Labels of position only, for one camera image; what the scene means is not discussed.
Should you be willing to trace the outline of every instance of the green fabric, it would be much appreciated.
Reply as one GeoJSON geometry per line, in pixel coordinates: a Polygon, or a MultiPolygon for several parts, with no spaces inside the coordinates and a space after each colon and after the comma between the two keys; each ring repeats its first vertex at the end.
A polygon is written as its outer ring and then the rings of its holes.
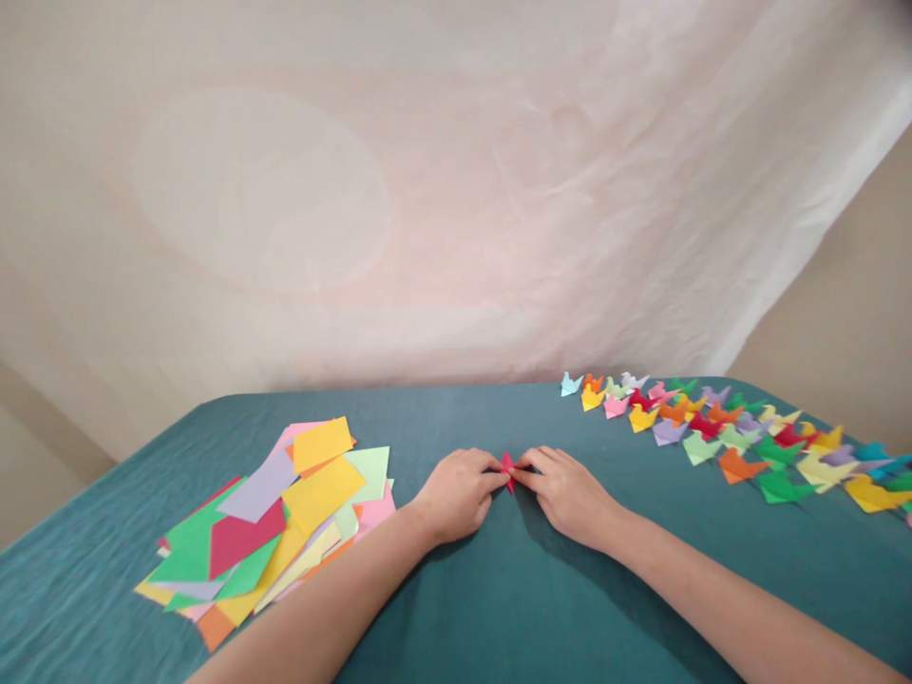
{"type": "MultiPolygon", "coordinates": [[[[734,380],[704,385],[731,385],[748,401],[769,396],[734,380]]],[[[562,447],[622,504],[912,675],[904,514],[868,516],[838,488],[768,505],[756,482],[726,484],[715,460],[694,467],[681,444],[658,447],[650,430],[634,434],[624,419],[584,413],[578,395],[561,398],[556,378],[243,395],[197,408],[0,556],[0,681],[183,681],[208,657],[196,629],[132,593],[158,562],[155,540],[233,476],[253,472],[287,425],[340,415],[359,447],[390,445],[399,505],[454,448],[518,458],[529,447],[562,447]]],[[[752,452],[745,457],[755,460],[752,452]]],[[[642,581],[555,532],[521,486],[495,496],[476,535],[436,550],[409,576],[339,676],[358,684],[737,680],[642,581]]]]}

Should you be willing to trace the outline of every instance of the white fabric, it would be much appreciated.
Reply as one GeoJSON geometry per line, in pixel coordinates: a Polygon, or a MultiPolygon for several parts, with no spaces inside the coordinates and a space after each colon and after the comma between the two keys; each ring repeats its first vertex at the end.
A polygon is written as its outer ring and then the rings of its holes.
{"type": "Polygon", "coordinates": [[[903,5],[5,3],[0,359],[119,459],[233,392],[724,372],[912,120],[903,5]]]}

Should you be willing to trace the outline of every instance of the beige wall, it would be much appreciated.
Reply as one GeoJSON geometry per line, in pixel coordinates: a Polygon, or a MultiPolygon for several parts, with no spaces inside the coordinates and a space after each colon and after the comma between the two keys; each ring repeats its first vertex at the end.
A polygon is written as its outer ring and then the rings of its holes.
{"type": "Polygon", "coordinates": [[[912,451],[912,128],[751,334],[729,375],[912,451]]]}

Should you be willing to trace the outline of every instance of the origami paper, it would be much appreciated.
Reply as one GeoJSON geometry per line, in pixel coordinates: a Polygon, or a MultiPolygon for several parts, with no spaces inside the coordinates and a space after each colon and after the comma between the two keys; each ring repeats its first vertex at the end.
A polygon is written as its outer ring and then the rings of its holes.
{"type": "Polygon", "coordinates": [[[725,453],[719,457],[719,467],[722,468],[722,474],[729,485],[750,480],[769,466],[768,463],[748,463],[733,446],[726,449],[725,453]]]}
{"type": "Polygon", "coordinates": [[[294,470],[303,472],[352,449],[352,434],[345,416],[294,437],[294,470]]]}
{"type": "Polygon", "coordinates": [[[218,512],[256,523],[296,479],[295,465],[281,445],[276,445],[254,474],[221,503],[218,512]]]}
{"type": "Polygon", "coordinates": [[[623,385],[616,383],[611,375],[608,376],[608,384],[605,385],[605,389],[608,390],[608,393],[615,399],[623,399],[627,396],[627,389],[623,385]]]}
{"type": "Polygon", "coordinates": [[[731,423],[734,425],[738,422],[738,418],[741,417],[743,412],[744,407],[738,407],[734,411],[725,411],[722,409],[722,406],[716,402],[712,405],[712,408],[710,408],[706,417],[715,423],[731,423]]]}
{"type": "Polygon", "coordinates": [[[638,380],[629,372],[624,372],[620,375],[620,384],[628,394],[632,394],[634,390],[641,390],[647,380],[649,380],[649,375],[644,375],[638,380]]]}
{"type": "Polygon", "coordinates": [[[606,390],[600,392],[599,394],[595,394],[591,389],[589,389],[588,385],[585,386],[582,389],[582,409],[584,411],[597,409],[599,406],[601,406],[601,401],[605,398],[605,394],[607,393],[608,391],[606,390]]]}
{"type": "Polygon", "coordinates": [[[760,430],[741,434],[734,425],[727,423],[725,424],[722,433],[719,435],[719,439],[722,440],[722,444],[726,447],[734,448],[738,452],[738,455],[742,455],[751,448],[752,444],[760,439],[760,430]]]}
{"type": "Polygon", "coordinates": [[[770,472],[757,476],[767,504],[795,504],[817,491],[812,484],[793,484],[787,472],[770,472]]]}
{"type": "Polygon", "coordinates": [[[634,406],[634,409],[630,412],[628,416],[630,420],[630,426],[634,429],[634,432],[642,432],[645,429],[649,429],[653,426],[653,423],[656,422],[656,416],[658,415],[658,408],[652,413],[647,413],[643,410],[642,406],[634,406]]]}
{"type": "Polygon", "coordinates": [[[705,387],[703,388],[702,396],[710,406],[718,404],[722,407],[725,406],[725,400],[728,399],[730,391],[732,391],[731,387],[726,387],[720,392],[716,392],[711,387],[705,387]]]}
{"type": "Polygon", "coordinates": [[[704,461],[709,461],[715,456],[719,447],[722,446],[722,443],[718,440],[715,442],[705,442],[703,437],[697,432],[692,434],[681,444],[684,445],[684,450],[687,451],[687,456],[691,459],[691,463],[694,466],[699,466],[704,461]]]}
{"type": "Polygon", "coordinates": [[[675,421],[664,420],[657,426],[653,427],[653,436],[655,443],[660,447],[680,442],[684,433],[687,431],[687,425],[675,425],[675,421]]]}
{"type": "Polygon", "coordinates": [[[247,522],[231,516],[216,522],[212,526],[209,580],[214,580],[233,568],[258,548],[275,539],[284,529],[285,509],[281,501],[273,503],[258,522],[247,522]]]}
{"type": "Polygon", "coordinates": [[[668,384],[668,389],[680,390],[681,394],[687,394],[688,396],[691,396],[694,394],[694,390],[696,390],[696,379],[691,380],[687,385],[685,385],[683,382],[681,382],[680,378],[674,378],[668,384]]]}
{"type": "Polygon", "coordinates": [[[678,427],[689,422],[687,419],[686,408],[686,404],[683,403],[679,403],[676,407],[673,407],[671,404],[664,403],[658,408],[658,414],[665,420],[672,421],[674,423],[674,426],[678,427]]]}
{"type": "Polygon", "coordinates": [[[790,448],[782,448],[777,445],[775,440],[769,435],[764,436],[760,443],[754,447],[757,455],[764,461],[769,462],[769,467],[773,470],[784,470],[798,458],[801,453],[801,445],[795,445],[790,448]]]}
{"type": "Polygon", "coordinates": [[[723,425],[722,423],[714,423],[711,420],[707,420],[702,413],[695,413],[691,419],[691,430],[699,432],[704,440],[718,437],[723,425]]]}
{"type": "Polygon", "coordinates": [[[853,476],[845,483],[845,493],[854,499],[865,513],[893,510],[912,502],[912,492],[887,491],[874,484],[874,481],[867,475],[853,476]]]}
{"type": "Polygon", "coordinates": [[[583,388],[589,388],[593,394],[598,394],[601,392],[601,383],[605,379],[605,376],[602,375],[598,380],[592,379],[592,373],[586,373],[586,381],[582,384],[583,388]]]}
{"type": "Polygon", "coordinates": [[[343,458],[352,464],[361,473],[367,483],[361,487],[351,499],[349,504],[362,504],[363,502],[383,499],[383,490],[387,485],[387,466],[390,463],[390,448],[378,446],[369,449],[356,449],[349,451],[343,458]]]}
{"type": "Polygon", "coordinates": [[[856,464],[827,465],[821,462],[821,458],[821,454],[811,453],[799,461],[795,467],[809,485],[816,486],[817,492],[824,494],[842,480],[850,477],[856,464]]]}
{"type": "MultiPolygon", "coordinates": [[[[505,451],[503,453],[503,459],[501,460],[501,472],[509,472],[515,464],[513,459],[510,458],[510,455],[505,451]]],[[[516,483],[516,480],[513,479],[513,476],[510,476],[510,481],[506,484],[506,488],[510,490],[510,496],[513,495],[513,484],[516,483]]]]}
{"type": "Polygon", "coordinates": [[[560,381],[560,396],[570,396],[576,394],[582,384],[582,375],[576,380],[570,379],[570,373],[566,370],[563,372],[563,380],[560,381]]]}
{"type": "Polygon", "coordinates": [[[282,500],[305,537],[354,496],[367,481],[344,458],[337,458],[306,480],[292,484],[282,500]]]}
{"type": "Polygon", "coordinates": [[[605,397],[605,418],[617,418],[627,412],[627,405],[630,403],[630,397],[617,399],[610,392],[605,397]]]}

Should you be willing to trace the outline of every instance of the green paper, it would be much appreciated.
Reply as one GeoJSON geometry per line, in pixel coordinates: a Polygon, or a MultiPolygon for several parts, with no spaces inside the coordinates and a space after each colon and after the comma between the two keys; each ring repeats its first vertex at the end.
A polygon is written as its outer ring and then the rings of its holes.
{"type": "Polygon", "coordinates": [[[257,582],[276,551],[281,535],[275,535],[272,541],[260,546],[250,556],[242,560],[231,578],[216,594],[216,600],[230,599],[257,588],[257,582]]]}
{"type": "Polygon", "coordinates": [[[212,525],[225,517],[219,513],[218,508],[246,479],[242,478],[226,489],[165,535],[171,546],[171,554],[153,571],[148,581],[209,581],[212,525]]]}
{"type": "Polygon", "coordinates": [[[377,448],[358,449],[349,451],[343,455],[343,458],[361,473],[361,477],[367,480],[367,483],[358,489],[357,493],[347,503],[363,504],[364,502],[383,499],[387,481],[387,464],[390,461],[390,448],[388,446],[378,446],[377,448]]]}

